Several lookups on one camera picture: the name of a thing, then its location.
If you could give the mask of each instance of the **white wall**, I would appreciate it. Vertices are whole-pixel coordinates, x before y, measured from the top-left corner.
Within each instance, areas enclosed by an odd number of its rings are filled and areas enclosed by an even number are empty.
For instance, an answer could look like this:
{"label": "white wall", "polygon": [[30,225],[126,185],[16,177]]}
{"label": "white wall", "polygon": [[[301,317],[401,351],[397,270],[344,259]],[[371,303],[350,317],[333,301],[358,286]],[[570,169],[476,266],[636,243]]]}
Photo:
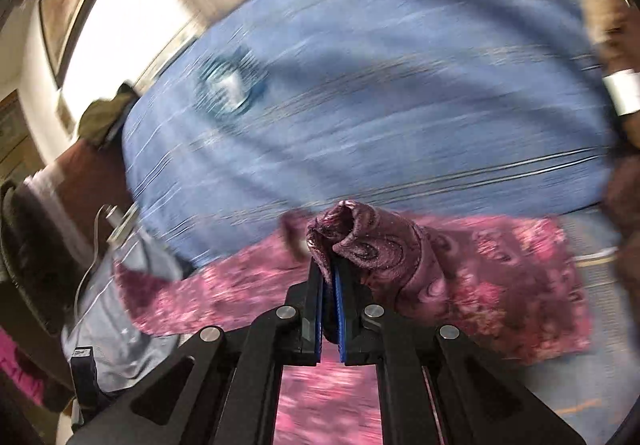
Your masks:
{"label": "white wall", "polygon": [[48,164],[70,145],[70,139],[56,115],[58,87],[53,80],[44,47],[38,0],[30,0],[24,39],[18,95],[33,141]]}

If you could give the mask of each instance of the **wall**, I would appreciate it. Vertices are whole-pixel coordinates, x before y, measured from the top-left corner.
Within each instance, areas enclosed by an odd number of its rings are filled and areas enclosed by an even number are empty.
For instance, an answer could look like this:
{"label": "wall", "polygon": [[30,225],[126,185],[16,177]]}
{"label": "wall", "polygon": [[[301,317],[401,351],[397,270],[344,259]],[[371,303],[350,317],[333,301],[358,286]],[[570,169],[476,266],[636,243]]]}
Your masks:
{"label": "wall", "polygon": [[0,32],[0,99],[18,87],[32,6],[30,1],[16,6]]}
{"label": "wall", "polygon": [[70,145],[70,139],[56,116],[58,89],[45,52],[38,0],[27,0],[28,24],[24,36],[18,95],[33,141],[45,164]]}

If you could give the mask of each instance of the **pink paisley fabric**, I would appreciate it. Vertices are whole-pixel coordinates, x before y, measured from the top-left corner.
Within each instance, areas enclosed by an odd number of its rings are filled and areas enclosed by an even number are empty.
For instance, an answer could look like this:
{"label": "pink paisley fabric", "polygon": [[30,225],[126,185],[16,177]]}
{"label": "pink paisley fabric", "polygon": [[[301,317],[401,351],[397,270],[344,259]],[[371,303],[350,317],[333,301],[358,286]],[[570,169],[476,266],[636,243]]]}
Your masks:
{"label": "pink paisley fabric", "polygon": [[[114,279],[145,333],[191,333],[209,324],[232,330],[305,281],[305,236],[326,278],[333,251],[356,265],[377,302],[425,324],[456,324],[507,357],[531,363],[589,345],[584,291],[564,234],[548,218],[450,220],[344,200],[316,218],[288,213],[264,241],[184,281],[117,264]],[[343,367],[326,341],[317,367],[286,367],[275,443],[381,444],[375,368]]]}
{"label": "pink paisley fabric", "polygon": [[343,200],[309,223],[307,243],[327,278],[333,251],[358,267],[378,303],[453,323],[508,358],[531,363],[589,346],[584,291],[552,219],[414,219]]}

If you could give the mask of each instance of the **blue gripper pad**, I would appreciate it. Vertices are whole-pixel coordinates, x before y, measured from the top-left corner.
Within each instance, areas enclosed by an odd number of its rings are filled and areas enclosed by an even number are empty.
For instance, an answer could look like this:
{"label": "blue gripper pad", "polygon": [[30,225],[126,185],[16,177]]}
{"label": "blue gripper pad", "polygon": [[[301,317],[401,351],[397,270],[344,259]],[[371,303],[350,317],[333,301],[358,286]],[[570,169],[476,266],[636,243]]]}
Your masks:
{"label": "blue gripper pad", "polygon": [[340,284],[340,274],[337,273],[335,265],[332,268],[334,276],[335,311],[338,319],[338,351],[340,351],[340,362],[344,362],[347,359],[347,350],[346,336],[344,334],[346,324],[344,320],[344,306],[342,304],[342,285]]}

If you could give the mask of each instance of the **metal screw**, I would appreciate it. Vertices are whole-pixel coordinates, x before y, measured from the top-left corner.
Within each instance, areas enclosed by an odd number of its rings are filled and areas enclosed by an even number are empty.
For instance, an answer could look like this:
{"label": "metal screw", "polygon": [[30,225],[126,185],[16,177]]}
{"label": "metal screw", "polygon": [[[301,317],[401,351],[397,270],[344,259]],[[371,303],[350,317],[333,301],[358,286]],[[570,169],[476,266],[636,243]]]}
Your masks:
{"label": "metal screw", "polygon": [[447,324],[440,328],[440,336],[443,339],[454,340],[460,336],[460,330],[451,324]]}
{"label": "metal screw", "polygon": [[364,309],[364,314],[372,319],[377,319],[385,314],[385,309],[380,304],[369,304]]}
{"label": "metal screw", "polygon": [[204,342],[214,342],[220,338],[220,330],[213,326],[203,328],[200,330],[200,338]]}
{"label": "metal screw", "polygon": [[276,315],[280,319],[291,319],[296,316],[296,309],[293,306],[280,306],[276,310]]}

